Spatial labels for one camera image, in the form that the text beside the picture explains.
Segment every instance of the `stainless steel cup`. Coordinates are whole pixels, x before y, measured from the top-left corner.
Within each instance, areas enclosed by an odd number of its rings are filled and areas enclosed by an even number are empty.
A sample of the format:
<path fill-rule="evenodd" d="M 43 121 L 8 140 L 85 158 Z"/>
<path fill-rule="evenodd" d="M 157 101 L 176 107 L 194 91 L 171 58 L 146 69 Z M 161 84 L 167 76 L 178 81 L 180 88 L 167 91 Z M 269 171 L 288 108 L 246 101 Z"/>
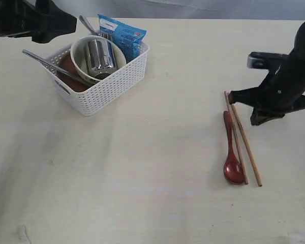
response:
<path fill-rule="evenodd" d="M 93 78 L 103 80 L 117 71 L 112 45 L 106 40 L 92 40 L 86 43 L 84 55 L 87 73 Z"/>

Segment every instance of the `wooden chopstick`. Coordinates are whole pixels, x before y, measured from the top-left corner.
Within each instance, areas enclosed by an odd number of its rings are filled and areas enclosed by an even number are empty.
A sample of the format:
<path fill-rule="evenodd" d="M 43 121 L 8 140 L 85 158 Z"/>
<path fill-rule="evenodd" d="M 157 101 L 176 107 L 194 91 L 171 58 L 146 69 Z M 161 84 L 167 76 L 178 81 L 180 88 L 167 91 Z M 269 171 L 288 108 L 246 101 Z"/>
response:
<path fill-rule="evenodd" d="M 242 152 L 240 150 L 240 145 L 239 145 L 239 142 L 238 142 L 236 125 L 235 125 L 235 121 L 233 120 L 234 116 L 233 116 L 233 113 L 232 113 L 232 111 L 230 109 L 229 100 L 228 100 L 228 94 L 227 94 L 226 91 L 224 92 L 224 94 L 225 94 L 227 109 L 228 109 L 229 114 L 230 114 L 230 116 L 232 118 L 232 121 L 233 121 L 233 134 L 234 134 L 234 138 L 235 138 L 235 143 L 236 143 L 236 149 L 237 149 L 237 153 L 238 153 L 239 162 L 240 162 L 240 164 L 242 166 L 242 169 L 243 169 L 244 182 L 245 182 L 245 185 L 248 185 L 249 184 L 249 180 L 248 180 L 248 176 L 247 176 L 246 171 L 245 171 L 245 165 L 244 165 L 244 162 L 243 162 Z"/>
<path fill-rule="evenodd" d="M 246 150 L 248 152 L 248 155 L 249 155 L 252 167 L 253 167 L 253 171 L 254 171 L 254 174 L 255 174 L 255 177 L 256 177 L 256 181 L 258 183 L 258 186 L 261 187 L 262 186 L 261 177 L 260 177 L 260 174 L 259 174 L 258 166 L 255 163 L 255 160 L 254 160 L 251 148 L 250 148 L 250 144 L 249 144 L 248 139 L 246 137 L 245 131 L 244 131 L 243 126 L 242 126 L 242 123 L 240 122 L 240 119 L 238 117 L 235 106 L 233 104 L 231 104 L 231 107 L 232 107 L 232 110 L 234 112 L 234 116 L 235 116 L 235 119 L 236 119 L 236 122 L 237 122 L 237 125 L 238 125 L 238 128 L 239 128 L 239 131 L 242 135 Z"/>

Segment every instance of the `red spoon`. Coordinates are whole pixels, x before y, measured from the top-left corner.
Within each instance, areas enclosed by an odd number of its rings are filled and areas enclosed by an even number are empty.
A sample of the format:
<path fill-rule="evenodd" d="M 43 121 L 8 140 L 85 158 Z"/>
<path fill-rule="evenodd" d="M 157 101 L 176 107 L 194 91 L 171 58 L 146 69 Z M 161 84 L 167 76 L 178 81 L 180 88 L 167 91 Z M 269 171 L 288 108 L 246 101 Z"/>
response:
<path fill-rule="evenodd" d="M 233 121 L 228 111 L 224 111 L 224 122 L 228 139 L 228 156 L 224 165 L 224 175 L 225 178 L 232 184 L 240 185 L 244 183 L 245 177 L 243 168 L 237 160 L 233 150 Z"/>

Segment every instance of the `white table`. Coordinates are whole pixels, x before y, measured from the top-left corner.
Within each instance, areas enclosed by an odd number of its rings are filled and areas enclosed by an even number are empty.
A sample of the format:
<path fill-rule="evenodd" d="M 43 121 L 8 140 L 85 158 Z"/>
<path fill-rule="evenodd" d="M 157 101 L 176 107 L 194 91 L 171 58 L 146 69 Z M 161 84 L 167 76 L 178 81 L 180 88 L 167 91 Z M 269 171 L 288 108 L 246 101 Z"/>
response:
<path fill-rule="evenodd" d="M 46 45 L 0 39 L 0 244 L 292 243 L 305 235 L 305 111 L 260 127 L 237 104 L 248 186 L 223 177 L 223 91 L 257 86 L 254 50 L 288 53 L 301 22 L 124 19 L 148 30 L 146 77 L 92 117 L 60 98 L 39 63 L 87 34 Z"/>

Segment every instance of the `food packet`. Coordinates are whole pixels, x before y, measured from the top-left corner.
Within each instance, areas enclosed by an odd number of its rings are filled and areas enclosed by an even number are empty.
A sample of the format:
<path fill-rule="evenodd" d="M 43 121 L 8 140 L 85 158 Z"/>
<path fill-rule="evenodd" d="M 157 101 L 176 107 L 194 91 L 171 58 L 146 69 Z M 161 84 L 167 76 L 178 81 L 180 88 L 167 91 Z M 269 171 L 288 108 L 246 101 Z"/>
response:
<path fill-rule="evenodd" d="M 139 44 L 147 31 L 132 27 L 120 21 L 99 14 L 99 24 L 102 36 L 112 35 L 113 42 L 121 49 L 127 63 L 140 55 Z"/>

